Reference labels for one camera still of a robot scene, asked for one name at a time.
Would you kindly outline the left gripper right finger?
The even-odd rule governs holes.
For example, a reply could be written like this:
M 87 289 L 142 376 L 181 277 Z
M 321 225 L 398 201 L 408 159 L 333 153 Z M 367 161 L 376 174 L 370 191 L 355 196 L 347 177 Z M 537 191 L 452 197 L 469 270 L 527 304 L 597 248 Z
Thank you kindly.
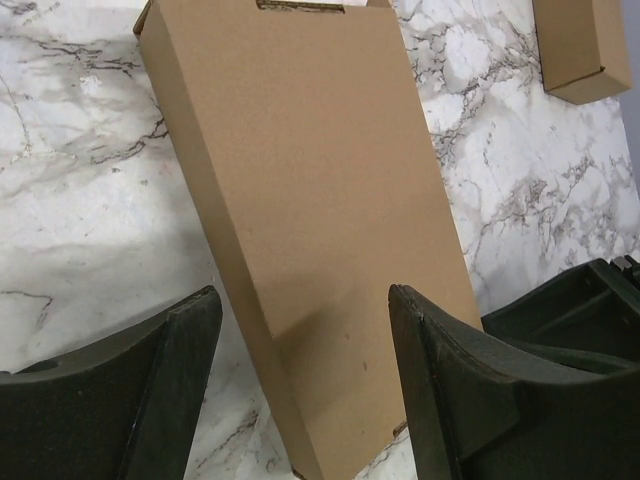
M 414 288 L 388 294 L 421 479 L 635 479 L 639 373 L 600 374 L 527 353 Z

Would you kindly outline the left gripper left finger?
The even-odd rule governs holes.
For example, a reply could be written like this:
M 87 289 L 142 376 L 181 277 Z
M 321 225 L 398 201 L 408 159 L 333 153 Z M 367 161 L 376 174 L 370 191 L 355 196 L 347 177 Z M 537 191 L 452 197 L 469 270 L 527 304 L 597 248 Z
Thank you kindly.
M 208 285 L 94 343 L 3 372 L 2 478 L 183 478 L 222 320 Z

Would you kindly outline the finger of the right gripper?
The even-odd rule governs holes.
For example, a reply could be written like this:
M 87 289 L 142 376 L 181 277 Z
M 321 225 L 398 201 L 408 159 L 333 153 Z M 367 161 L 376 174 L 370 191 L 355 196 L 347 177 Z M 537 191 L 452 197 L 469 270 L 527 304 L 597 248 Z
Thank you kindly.
M 639 367 L 639 262 L 625 255 L 572 267 L 482 317 L 486 333 L 578 370 Z

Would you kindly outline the brown cardboard box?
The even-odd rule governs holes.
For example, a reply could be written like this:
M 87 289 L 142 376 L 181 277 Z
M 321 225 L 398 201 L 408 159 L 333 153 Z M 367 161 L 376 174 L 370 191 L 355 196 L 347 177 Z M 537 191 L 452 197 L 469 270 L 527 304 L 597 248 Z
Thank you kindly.
M 141 56 L 294 472 L 405 420 L 388 291 L 480 314 L 386 1 L 151 1 Z

